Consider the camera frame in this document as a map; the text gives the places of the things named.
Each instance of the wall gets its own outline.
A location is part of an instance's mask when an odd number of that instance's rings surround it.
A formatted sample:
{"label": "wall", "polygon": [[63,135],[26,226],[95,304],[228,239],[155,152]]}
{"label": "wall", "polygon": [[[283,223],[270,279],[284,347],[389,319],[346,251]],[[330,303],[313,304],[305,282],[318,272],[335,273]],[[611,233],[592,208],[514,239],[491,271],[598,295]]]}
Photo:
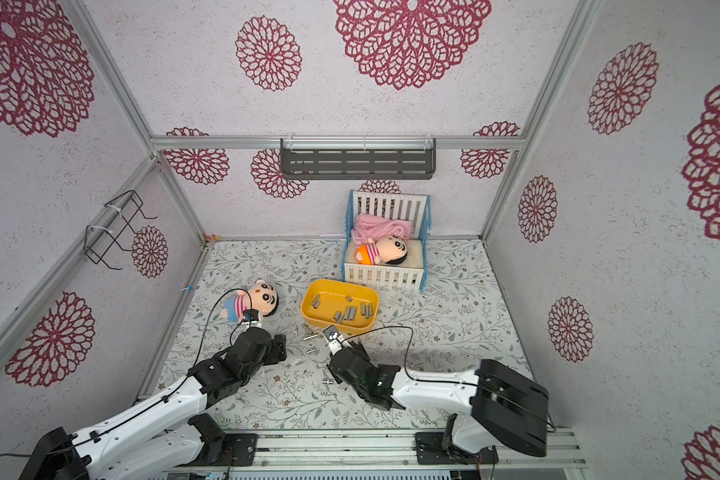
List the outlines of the wall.
{"label": "wall", "polygon": [[596,478],[720,478],[720,2],[605,4],[488,252]]}
{"label": "wall", "polygon": [[[156,171],[138,192],[144,214],[156,218],[137,214],[137,235],[126,230],[119,237],[136,254],[113,246],[104,256],[122,270],[86,262],[0,374],[0,453],[30,452],[46,432],[58,426],[73,432],[136,398],[144,365],[198,254]],[[133,211],[129,204],[124,215]],[[118,220],[113,228],[123,225]],[[100,240],[95,249],[101,253],[108,244]],[[0,478],[17,477],[23,464],[1,460]]]}
{"label": "wall", "polygon": [[[0,325],[145,157],[55,2],[29,3],[12,12],[0,2]],[[88,263],[59,292],[0,374],[0,453],[29,452],[52,428],[73,431],[133,401],[197,254],[155,173],[139,192],[158,216],[148,222],[166,241],[164,270],[147,267],[164,253],[154,234],[144,245],[153,260],[111,250],[122,271]],[[3,459],[0,478],[22,465]]]}
{"label": "wall", "polygon": [[[53,2],[38,15],[71,31]],[[36,20],[0,13],[0,49],[17,43],[7,68],[0,60],[0,88],[11,93],[0,100],[0,324],[146,155],[77,36],[39,45],[67,51],[57,69],[30,41],[34,33],[20,26]],[[48,80],[35,82],[34,72]],[[16,100],[20,91],[26,98]]]}
{"label": "wall", "polygon": [[[399,0],[384,14],[371,4],[87,6],[158,134],[511,135],[522,133],[576,1]],[[433,20],[442,27],[422,33]],[[366,188],[430,194],[433,234],[477,234],[507,157],[440,150],[432,180]],[[168,158],[201,221],[223,236],[341,234],[344,199],[363,185],[286,181],[274,150]]]}

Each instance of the striped shirt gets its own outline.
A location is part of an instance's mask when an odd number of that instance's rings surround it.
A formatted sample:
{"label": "striped shirt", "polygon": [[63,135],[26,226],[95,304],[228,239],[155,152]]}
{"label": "striped shirt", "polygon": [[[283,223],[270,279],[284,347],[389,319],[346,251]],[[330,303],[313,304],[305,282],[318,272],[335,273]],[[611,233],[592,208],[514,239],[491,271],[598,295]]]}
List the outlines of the striped shirt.
{"label": "striped shirt", "polygon": [[245,297],[243,295],[237,295],[234,299],[229,299],[224,303],[224,308],[226,308],[229,321],[234,322],[237,320],[239,322],[242,318],[242,312],[246,310]]}

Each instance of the yellow tray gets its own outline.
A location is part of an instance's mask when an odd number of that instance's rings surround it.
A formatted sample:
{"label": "yellow tray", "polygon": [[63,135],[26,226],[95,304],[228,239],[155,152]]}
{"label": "yellow tray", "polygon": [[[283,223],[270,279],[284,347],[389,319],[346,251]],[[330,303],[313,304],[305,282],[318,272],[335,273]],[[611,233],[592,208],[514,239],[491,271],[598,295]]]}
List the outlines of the yellow tray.
{"label": "yellow tray", "polygon": [[[320,306],[315,308],[312,301],[317,294],[320,295]],[[347,302],[346,297],[350,296],[352,302]],[[371,318],[365,318],[361,310],[361,302],[373,305]],[[348,306],[356,306],[358,311],[353,321],[344,320],[337,324],[333,316],[337,311],[344,314]],[[378,293],[373,288],[368,288],[355,283],[339,282],[336,280],[320,279],[315,280],[307,289],[302,301],[302,315],[307,323],[321,329],[336,325],[339,332],[349,335],[365,333],[373,327],[378,311]]]}

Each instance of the white mattress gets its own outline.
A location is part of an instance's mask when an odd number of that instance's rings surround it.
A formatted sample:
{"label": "white mattress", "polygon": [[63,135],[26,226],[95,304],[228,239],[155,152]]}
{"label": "white mattress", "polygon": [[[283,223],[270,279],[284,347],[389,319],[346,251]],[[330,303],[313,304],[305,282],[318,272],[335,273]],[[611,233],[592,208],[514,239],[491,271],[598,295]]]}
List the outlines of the white mattress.
{"label": "white mattress", "polygon": [[[408,248],[408,256],[405,257],[405,260],[402,264],[399,265],[387,265],[382,264],[386,266],[400,266],[402,268],[424,268],[424,252],[422,249],[422,241],[416,240],[416,239],[410,239],[405,241],[405,246]],[[357,264],[358,261],[355,258],[355,254],[357,253],[358,246],[355,245],[353,242],[349,242],[349,248],[347,248],[347,253],[344,258],[345,264]]]}

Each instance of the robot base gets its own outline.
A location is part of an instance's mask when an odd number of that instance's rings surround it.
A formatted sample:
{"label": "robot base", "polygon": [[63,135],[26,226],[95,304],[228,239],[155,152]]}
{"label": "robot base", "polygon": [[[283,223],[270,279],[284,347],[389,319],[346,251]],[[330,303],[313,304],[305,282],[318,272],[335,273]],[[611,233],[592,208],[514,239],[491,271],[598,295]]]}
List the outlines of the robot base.
{"label": "robot base", "polygon": [[[443,448],[444,432],[419,432],[415,435],[416,458],[419,465],[469,465],[475,457],[466,452],[460,455],[453,448]],[[483,465],[493,465],[499,461],[496,447],[485,447],[480,450]]]}
{"label": "robot base", "polygon": [[228,466],[230,464],[230,455],[232,452],[233,467],[249,467],[253,465],[253,456],[256,454],[256,443],[259,436],[255,433],[227,433],[222,443],[222,454],[214,462],[209,462],[207,458],[198,457],[193,462],[187,463],[185,467],[214,467]]}

